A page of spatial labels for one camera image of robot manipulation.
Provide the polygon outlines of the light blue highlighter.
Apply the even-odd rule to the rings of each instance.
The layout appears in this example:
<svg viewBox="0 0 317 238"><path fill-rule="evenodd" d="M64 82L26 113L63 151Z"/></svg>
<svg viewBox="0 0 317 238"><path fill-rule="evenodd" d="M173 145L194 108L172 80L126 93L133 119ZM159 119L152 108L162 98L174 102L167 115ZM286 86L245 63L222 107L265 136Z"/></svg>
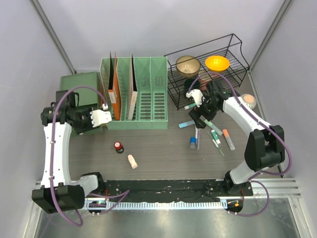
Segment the light blue highlighter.
<svg viewBox="0 0 317 238"><path fill-rule="evenodd" d="M185 127L188 127L188 126L191 126L194 124L195 124L195 122L193 120L190 120L187 122L180 123L178 126L179 126L179 128L185 128Z"/></svg>

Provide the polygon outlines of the green highlighter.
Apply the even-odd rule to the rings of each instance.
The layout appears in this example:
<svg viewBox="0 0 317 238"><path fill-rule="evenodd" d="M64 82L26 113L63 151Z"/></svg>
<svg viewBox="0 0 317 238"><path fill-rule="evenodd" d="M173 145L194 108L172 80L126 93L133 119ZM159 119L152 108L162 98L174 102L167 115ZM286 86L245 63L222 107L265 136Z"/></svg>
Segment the green highlighter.
<svg viewBox="0 0 317 238"><path fill-rule="evenodd" d="M223 135L223 132L217 126L215 126L211 121L205 119L204 123L207 126L209 126L211 129L213 129L218 135Z"/></svg>

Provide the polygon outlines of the drawer box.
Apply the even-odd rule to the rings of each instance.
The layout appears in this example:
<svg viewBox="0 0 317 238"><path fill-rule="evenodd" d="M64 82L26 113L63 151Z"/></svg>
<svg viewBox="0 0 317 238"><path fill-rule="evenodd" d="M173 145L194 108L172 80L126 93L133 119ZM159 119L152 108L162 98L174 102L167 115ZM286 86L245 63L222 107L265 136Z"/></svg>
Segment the drawer box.
<svg viewBox="0 0 317 238"><path fill-rule="evenodd" d="M98 91L101 90L100 79L97 72L80 73L68 76L62 76L60 79L60 90L69 90L77 86L89 86ZM74 92L79 94L75 96L77 111L83 112L93 108L94 110L99 109L101 106L102 99L93 90L87 88L77 89Z"/></svg>

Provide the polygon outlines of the orange folder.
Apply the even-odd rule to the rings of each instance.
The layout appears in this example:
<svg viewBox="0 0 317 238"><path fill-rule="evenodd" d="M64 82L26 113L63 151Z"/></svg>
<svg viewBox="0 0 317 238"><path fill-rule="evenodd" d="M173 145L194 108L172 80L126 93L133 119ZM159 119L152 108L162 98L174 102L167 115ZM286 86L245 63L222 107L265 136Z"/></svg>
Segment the orange folder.
<svg viewBox="0 0 317 238"><path fill-rule="evenodd" d="M119 121L121 117L121 95L118 83L117 75L117 55L114 53L114 57L109 55L109 83L108 83L108 94L115 120Z"/></svg>

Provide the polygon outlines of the white folder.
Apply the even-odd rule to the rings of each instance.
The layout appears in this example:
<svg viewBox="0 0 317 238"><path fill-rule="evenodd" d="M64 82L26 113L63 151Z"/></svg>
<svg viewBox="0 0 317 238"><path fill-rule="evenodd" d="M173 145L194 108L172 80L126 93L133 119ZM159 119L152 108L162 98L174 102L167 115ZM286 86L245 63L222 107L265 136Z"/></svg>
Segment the white folder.
<svg viewBox="0 0 317 238"><path fill-rule="evenodd" d="M130 65L129 65L129 89L128 89L128 101L127 101L127 119L128 120L132 120L133 118L137 95L138 95L138 90L137 90L136 78L135 78L134 59L133 59L133 55L131 55Z"/></svg>

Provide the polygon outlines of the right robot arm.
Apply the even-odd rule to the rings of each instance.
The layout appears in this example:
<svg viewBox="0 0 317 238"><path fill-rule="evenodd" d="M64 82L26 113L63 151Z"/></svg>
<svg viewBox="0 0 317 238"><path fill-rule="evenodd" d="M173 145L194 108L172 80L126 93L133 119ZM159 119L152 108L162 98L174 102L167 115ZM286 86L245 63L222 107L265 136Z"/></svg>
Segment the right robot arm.
<svg viewBox="0 0 317 238"><path fill-rule="evenodd" d="M225 174L223 188L226 194L236 195L252 176L284 162L283 128L262 120L235 90L225 90L221 82L215 80L207 84L206 92L190 88L186 97L196 104L189 115L197 128L206 127L201 117L212 120L218 111L222 111L233 118L248 136L244 161Z"/></svg>

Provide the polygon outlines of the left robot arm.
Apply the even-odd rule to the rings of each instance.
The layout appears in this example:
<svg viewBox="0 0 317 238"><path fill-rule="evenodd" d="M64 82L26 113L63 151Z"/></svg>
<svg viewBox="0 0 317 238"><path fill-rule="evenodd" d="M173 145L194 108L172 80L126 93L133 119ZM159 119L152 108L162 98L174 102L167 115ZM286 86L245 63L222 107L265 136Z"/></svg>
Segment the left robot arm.
<svg viewBox="0 0 317 238"><path fill-rule="evenodd" d="M32 200L46 213L56 213L52 195L62 211L81 209L88 194L102 197L106 186L99 172L86 173L72 182L69 173L69 140L72 132L76 134L95 130L90 113L92 106L82 107L76 102L79 93L71 92L63 100L53 119L56 106L65 90L56 92L56 101L43 109L41 120L46 138L45 168L39 189L32 191Z"/></svg>

